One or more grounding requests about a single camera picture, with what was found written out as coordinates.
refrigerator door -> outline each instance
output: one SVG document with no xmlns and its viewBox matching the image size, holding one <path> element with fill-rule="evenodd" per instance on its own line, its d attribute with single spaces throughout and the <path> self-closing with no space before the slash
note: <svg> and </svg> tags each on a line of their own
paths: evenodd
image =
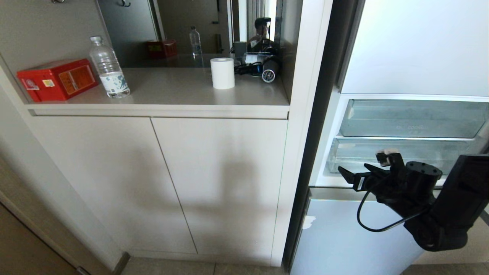
<svg viewBox="0 0 489 275">
<path fill-rule="evenodd" d="M 488 8 L 487 0 L 361 0 L 341 93 L 488 96 Z"/>
<path fill-rule="evenodd" d="M 374 233 L 358 225 L 356 210 L 364 192 L 310 190 L 290 275 L 399 275 L 424 252 L 403 226 Z M 400 216 L 369 197 L 361 218 L 365 225 L 381 228 Z"/>
</svg>

baseboard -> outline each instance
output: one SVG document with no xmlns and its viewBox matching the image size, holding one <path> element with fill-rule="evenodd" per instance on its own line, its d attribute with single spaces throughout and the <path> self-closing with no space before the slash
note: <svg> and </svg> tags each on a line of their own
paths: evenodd
<svg viewBox="0 0 489 275">
<path fill-rule="evenodd" d="M 115 266 L 114 271 L 112 271 L 112 274 L 113 275 L 121 275 L 122 271 L 126 267 L 130 258 L 131 258 L 131 255 L 129 255 L 129 253 L 127 253 L 127 252 L 124 252 L 122 254 L 121 258 L 119 259 L 119 262 Z"/>
<path fill-rule="evenodd" d="M 158 252 L 158 251 L 145 251 L 145 250 L 131 250 L 130 253 L 132 257 L 270 266 L 270 258 L 247 258 L 247 257 L 238 257 L 238 256 L 204 255 L 204 254 Z"/>
</svg>

floor tile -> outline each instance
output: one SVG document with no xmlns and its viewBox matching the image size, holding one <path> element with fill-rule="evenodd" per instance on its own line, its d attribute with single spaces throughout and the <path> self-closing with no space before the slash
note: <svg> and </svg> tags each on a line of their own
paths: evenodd
<svg viewBox="0 0 489 275">
<path fill-rule="evenodd" d="M 216 264 L 214 275 L 287 275 L 281 267 Z"/>
<path fill-rule="evenodd" d="M 489 275 L 483 263 L 448 265 L 411 265 L 404 275 Z"/>
<path fill-rule="evenodd" d="M 131 258 L 122 275 L 213 275 L 215 264 Z"/>
</svg>

refrigerator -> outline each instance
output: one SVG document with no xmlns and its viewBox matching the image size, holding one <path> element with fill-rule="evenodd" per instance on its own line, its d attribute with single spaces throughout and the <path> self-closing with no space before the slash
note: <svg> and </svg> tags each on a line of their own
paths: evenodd
<svg viewBox="0 0 489 275">
<path fill-rule="evenodd" d="M 363 192 L 338 172 L 397 149 L 447 174 L 487 153 L 487 0 L 335 0 L 284 259 L 291 275 L 399 275 L 423 250 L 402 226 L 356 222 Z M 370 197 L 362 221 L 400 219 Z"/>
</svg>

bottle cap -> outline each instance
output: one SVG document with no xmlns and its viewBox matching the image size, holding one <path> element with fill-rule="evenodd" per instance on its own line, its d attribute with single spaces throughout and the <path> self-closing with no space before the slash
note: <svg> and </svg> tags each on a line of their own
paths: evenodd
<svg viewBox="0 0 489 275">
<path fill-rule="evenodd" d="M 101 36 L 91 36 L 90 40 L 92 42 L 102 42 L 102 37 Z"/>
</svg>

